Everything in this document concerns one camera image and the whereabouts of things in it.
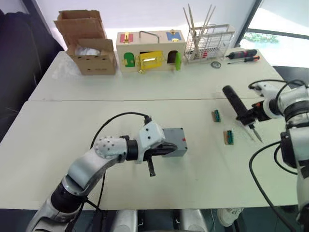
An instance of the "black cable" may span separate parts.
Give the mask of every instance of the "black cable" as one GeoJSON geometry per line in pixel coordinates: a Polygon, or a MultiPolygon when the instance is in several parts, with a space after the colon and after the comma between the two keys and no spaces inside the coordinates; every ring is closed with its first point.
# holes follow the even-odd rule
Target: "black cable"
{"type": "Polygon", "coordinates": [[[275,229],[274,229],[274,232],[276,232],[276,230],[277,230],[277,225],[278,225],[278,217],[277,217],[277,220],[276,220],[276,224],[275,224],[275,229]]]}
{"type": "Polygon", "coordinates": [[[234,227],[235,227],[235,232],[240,232],[240,229],[239,229],[239,224],[238,224],[239,222],[238,222],[238,219],[236,219],[235,221],[234,221],[234,227]]]}
{"type": "Polygon", "coordinates": [[[81,208],[79,209],[77,215],[75,216],[75,218],[68,224],[65,232],[71,232],[74,229],[75,223],[77,222],[79,216],[82,213],[83,207],[84,207],[84,202],[81,204],[81,208]]]}
{"type": "Polygon", "coordinates": [[[299,85],[299,83],[297,83],[296,81],[300,82],[303,86],[305,86],[306,88],[308,88],[308,86],[306,85],[306,83],[302,80],[292,80],[292,81],[288,81],[287,83],[285,83],[285,85],[279,90],[279,92],[277,93],[276,95],[276,98],[275,98],[275,102],[277,104],[277,108],[279,110],[279,113],[283,116],[283,113],[281,112],[281,110],[279,109],[278,107],[278,99],[279,99],[279,96],[280,94],[282,93],[282,91],[289,85],[289,84],[295,84],[295,85],[299,85]]]}
{"type": "Polygon", "coordinates": [[[282,82],[282,83],[287,83],[286,81],[284,80],[276,80],[276,79],[264,79],[264,80],[259,80],[259,81],[254,81],[252,82],[251,84],[248,85],[248,88],[249,89],[253,89],[254,87],[252,85],[256,84],[256,83],[259,83],[259,82],[264,82],[264,81],[273,81],[273,82],[282,82]]]}
{"type": "Polygon", "coordinates": [[[288,227],[291,231],[295,232],[296,230],[294,229],[294,227],[279,213],[279,211],[275,208],[274,204],[271,202],[271,200],[268,198],[268,196],[266,195],[266,193],[264,192],[263,188],[261,187],[260,183],[258,182],[254,172],[253,172],[253,168],[252,168],[252,162],[254,160],[254,158],[262,151],[264,151],[265,149],[271,147],[271,146],[274,146],[274,145],[277,145],[277,144],[280,144],[281,141],[278,141],[278,142],[275,142],[275,143],[272,143],[272,144],[269,144],[267,146],[264,146],[262,147],[261,149],[259,149],[258,151],[256,151],[252,157],[250,158],[250,161],[249,161],[249,170],[250,170],[250,173],[253,177],[253,180],[255,181],[257,187],[259,188],[261,194],[263,195],[263,197],[265,198],[265,200],[267,201],[267,203],[269,204],[270,208],[275,212],[275,214],[278,216],[278,218],[286,225],[286,227],[288,227]]]}
{"type": "MultiPolygon", "coordinates": [[[[124,112],[124,113],[121,113],[121,114],[118,114],[118,115],[115,115],[114,117],[111,117],[110,119],[108,119],[100,128],[99,130],[97,131],[97,133],[95,134],[95,136],[93,137],[92,139],[92,142],[91,142],[91,145],[90,145],[90,149],[93,147],[97,137],[98,137],[98,134],[101,132],[101,130],[106,127],[107,124],[109,124],[111,121],[113,121],[115,118],[118,118],[120,116],[123,116],[123,115],[140,115],[140,116],[143,116],[145,119],[149,118],[148,115],[146,114],[142,114],[142,113],[137,113],[137,112],[124,112]]],[[[101,185],[101,190],[100,190],[100,195],[99,195],[99,198],[98,198],[98,203],[97,203],[97,208],[99,209],[99,206],[100,206],[100,203],[101,203],[101,198],[102,198],[102,195],[103,195],[103,189],[104,189],[104,182],[105,182],[105,174],[106,174],[106,171],[105,173],[103,174],[103,180],[102,180],[102,185],[101,185]]],[[[100,229],[102,230],[102,227],[103,227],[103,221],[102,221],[102,218],[100,220],[100,229]]]]}
{"type": "Polygon", "coordinates": [[[93,202],[89,201],[88,199],[85,202],[94,207],[99,212],[102,212],[102,210],[99,207],[97,207],[93,202]]]}
{"type": "Polygon", "coordinates": [[[294,175],[297,175],[296,172],[293,172],[293,171],[288,170],[287,168],[283,167],[283,166],[278,162],[277,155],[278,155],[278,151],[280,150],[280,148],[281,148],[281,145],[279,145],[279,146],[276,148],[275,152],[274,152],[274,160],[275,160],[276,164],[277,164],[280,168],[282,168],[283,170],[285,170],[286,172],[291,173],[291,174],[294,174],[294,175]]]}
{"type": "MultiPolygon", "coordinates": [[[[40,62],[40,56],[39,56],[38,48],[37,48],[37,45],[35,44],[35,41],[34,41],[34,36],[33,36],[33,31],[32,31],[31,23],[28,24],[28,27],[29,27],[29,31],[30,31],[30,34],[31,34],[31,39],[32,39],[32,43],[34,45],[35,55],[36,55],[36,58],[37,58],[37,63],[39,65],[40,74],[41,74],[41,78],[42,78],[42,74],[43,74],[42,66],[41,66],[41,62],[40,62]]],[[[35,74],[34,74],[34,85],[35,85],[35,87],[38,85],[37,77],[36,77],[35,74]]]]}
{"type": "Polygon", "coordinates": [[[111,121],[113,121],[115,118],[120,117],[120,116],[122,116],[122,115],[140,115],[140,116],[143,116],[143,117],[145,117],[145,118],[149,117],[148,115],[145,115],[145,114],[142,114],[142,113],[137,113],[137,112],[124,112],[124,113],[118,114],[118,115],[116,115],[116,116],[114,116],[114,117],[108,119],[108,120],[100,127],[100,129],[97,131],[97,133],[95,134],[95,136],[94,136],[94,138],[93,138],[93,140],[92,140],[92,142],[91,142],[90,149],[93,147],[93,144],[95,143],[95,140],[96,140],[98,134],[101,132],[101,130],[102,130],[107,124],[109,124],[111,121]]]}

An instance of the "lock box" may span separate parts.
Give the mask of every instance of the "lock box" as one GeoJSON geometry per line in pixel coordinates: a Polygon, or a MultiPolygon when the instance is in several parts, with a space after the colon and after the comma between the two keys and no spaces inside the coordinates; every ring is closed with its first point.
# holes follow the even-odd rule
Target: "lock box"
{"type": "Polygon", "coordinates": [[[180,30],[119,32],[116,47],[120,70],[179,70],[185,44],[180,30]]]}

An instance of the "gray floor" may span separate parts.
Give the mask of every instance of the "gray floor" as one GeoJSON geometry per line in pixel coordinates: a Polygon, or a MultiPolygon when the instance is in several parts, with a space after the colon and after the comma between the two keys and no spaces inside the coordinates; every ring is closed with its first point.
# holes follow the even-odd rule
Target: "gray floor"
{"type": "MultiPolygon", "coordinates": [[[[284,80],[290,81],[293,79],[301,79],[307,84],[309,83],[309,69],[294,68],[294,67],[275,67],[276,71],[283,77],[284,80]]],[[[225,229],[220,225],[216,218],[216,210],[213,210],[215,216],[215,231],[224,232],[225,229]]],[[[33,217],[35,211],[33,210],[12,210],[0,209],[0,231],[4,232],[23,232],[33,217]]],[[[89,224],[94,212],[85,211],[80,216],[75,230],[77,232],[84,232],[89,224]]],[[[203,215],[209,230],[212,230],[212,219],[210,210],[203,210],[203,215]]],[[[147,229],[161,230],[172,229],[171,211],[169,210],[151,210],[147,212],[147,229]]],[[[284,216],[294,225],[297,231],[300,231],[299,226],[295,222],[296,213],[284,213],[284,216]]],[[[242,213],[242,218],[245,228],[243,230],[248,232],[287,232],[289,231],[280,222],[276,215],[269,207],[265,208],[246,208],[242,213]]]]}

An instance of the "yellow door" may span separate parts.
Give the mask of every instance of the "yellow door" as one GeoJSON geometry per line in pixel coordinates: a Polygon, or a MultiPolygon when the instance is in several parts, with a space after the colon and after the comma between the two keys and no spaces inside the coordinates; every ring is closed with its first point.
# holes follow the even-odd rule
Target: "yellow door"
{"type": "Polygon", "coordinates": [[[163,52],[146,52],[140,54],[140,69],[151,69],[155,67],[160,67],[163,62],[163,52]]]}

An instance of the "white sneaker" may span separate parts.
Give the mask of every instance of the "white sneaker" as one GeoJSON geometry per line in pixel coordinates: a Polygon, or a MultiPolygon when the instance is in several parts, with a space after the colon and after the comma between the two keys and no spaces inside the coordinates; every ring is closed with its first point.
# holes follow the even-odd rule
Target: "white sneaker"
{"type": "Polygon", "coordinates": [[[231,226],[234,221],[238,218],[240,213],[243,211],[244,208],[224,208],[218,209],[218,219],[221,225],[228,227],[231,226]]]}

